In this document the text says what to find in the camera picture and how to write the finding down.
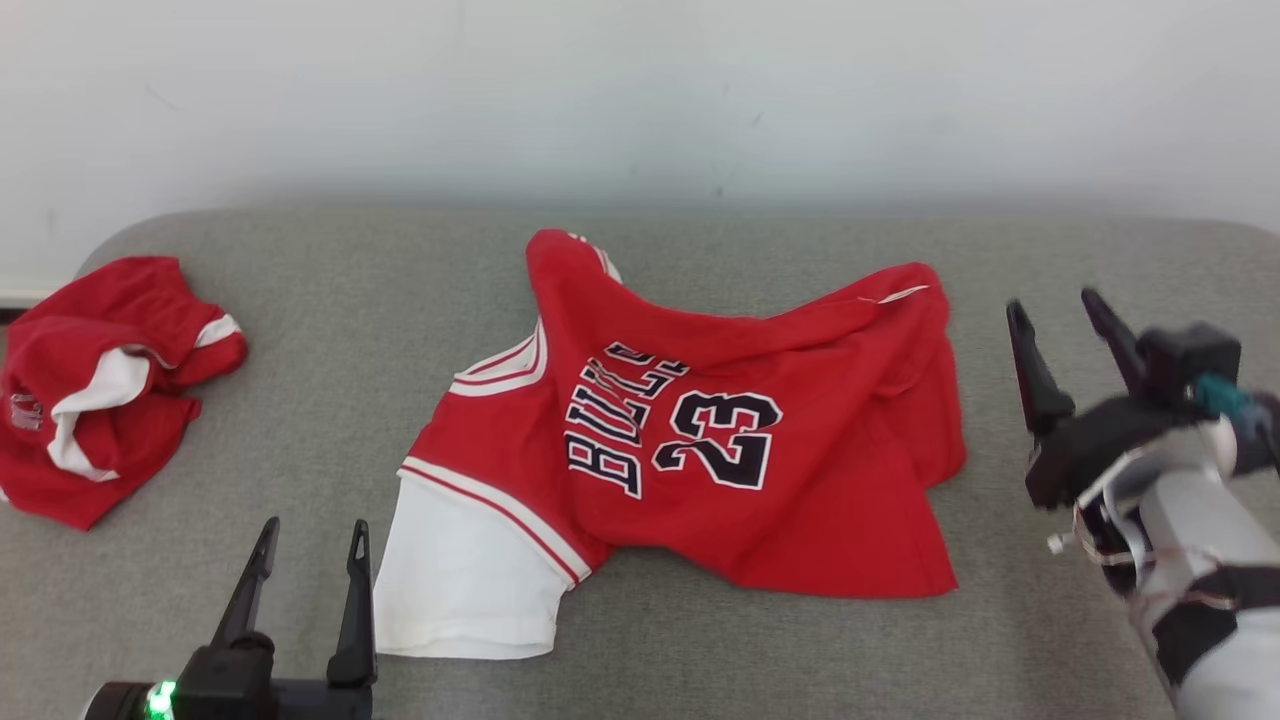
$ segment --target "green led indicator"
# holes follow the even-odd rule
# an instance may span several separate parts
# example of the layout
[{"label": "green led indicator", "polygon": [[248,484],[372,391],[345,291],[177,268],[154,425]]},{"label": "green led indicator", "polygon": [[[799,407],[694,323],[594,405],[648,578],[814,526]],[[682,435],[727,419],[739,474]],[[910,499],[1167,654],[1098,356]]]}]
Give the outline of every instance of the green led indicator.
[{"label": "green led indicator", "polygon": [[147,692],[147,720],[173,720],[173,692],[178,683],[165,680]]}]

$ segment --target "black strap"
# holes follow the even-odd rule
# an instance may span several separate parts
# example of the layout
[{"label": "black strap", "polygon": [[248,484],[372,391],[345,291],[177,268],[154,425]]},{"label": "black strap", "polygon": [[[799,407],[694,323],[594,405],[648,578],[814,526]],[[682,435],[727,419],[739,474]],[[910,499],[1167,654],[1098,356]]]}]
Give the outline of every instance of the black strap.
[{"label": "black strap", "polygon": [[1234,600],[1235,610],[1201,602],[1175,605],[1151,629],[1156,660],[1171,685],[1180,685],[1196,662],[1235,633],[1235,614],[1243,610],[1280,606],[1280,568],[1272,565],[1228,565],[1199,578],[1188,592],[1203,592]]}]

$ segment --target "white baseboard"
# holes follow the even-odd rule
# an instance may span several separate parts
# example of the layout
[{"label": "white baseboard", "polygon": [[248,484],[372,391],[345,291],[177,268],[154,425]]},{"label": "white baseboard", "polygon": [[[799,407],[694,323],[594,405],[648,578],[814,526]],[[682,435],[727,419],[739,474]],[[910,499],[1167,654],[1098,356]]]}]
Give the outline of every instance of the white baseboard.
[{"label": "white baseboard", "polygon": [[0,284],[0,309],[26,309],[33,307],[41,300],[58,291],[56,286],[50,287],[9,287]]}]

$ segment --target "gray table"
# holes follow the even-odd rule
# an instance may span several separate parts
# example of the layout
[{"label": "gray table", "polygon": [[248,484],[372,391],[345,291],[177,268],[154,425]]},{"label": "gray table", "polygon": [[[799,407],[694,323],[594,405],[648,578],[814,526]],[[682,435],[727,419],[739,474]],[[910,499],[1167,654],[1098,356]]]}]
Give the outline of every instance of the gray table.
[{"label": "gray table", "polygon": [[[960,589],[906,602],[749,592],[660,551],[622,551],[564,598],[556,651],[515,662],[385,657],[378,716],[1169,717],[1120,603],[1030,509],[1004,304],[1020,296],[1060,382],[1120,380],[1079,309],[1102,288],[1134,324],[1204,319],[1243,338],[1243,382],[1280,389],[1280,242],[1198,222],[846,220],[293,209],[155,219],[87,268],[182,258],[252,350],[196,392],[169,466],[93,532],[0,510],[0,716],[74,716],[102,682],[172,676],[206,642],[262,521],[283,536],[260,625],[276,671],[315,675],[342,614],[357,516],[375,561],[396,469],[451,373],[527,334],[522,245],[586,234],[649,300],[773,314],[924,260],[954,304],[969,464],[931,491]],[[1274,477],[1239,492],[1280,530]]]}]

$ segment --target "red cloth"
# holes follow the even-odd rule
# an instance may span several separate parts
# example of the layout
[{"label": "red cloth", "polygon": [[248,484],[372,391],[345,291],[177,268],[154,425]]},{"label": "red cloth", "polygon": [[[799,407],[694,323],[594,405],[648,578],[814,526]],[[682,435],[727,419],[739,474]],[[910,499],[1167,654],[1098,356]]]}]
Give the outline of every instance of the red cloth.
[{"label": "red cloth", "polygon": [[0,489],[87,530],[155,475],[200,415],[180,393],[230,373],[248,345],[187,287],[175,258],[125,258],[9,327],[0,372]]},{"label": "red cloth", "polygon": [[965,460],[929,266],[756,319],[650,305],[561,231],[527,260],[538,331],[457,375],[402,475],[498,510],[575,583],[658,546],[754,588],[956,585],[924,493]]}]

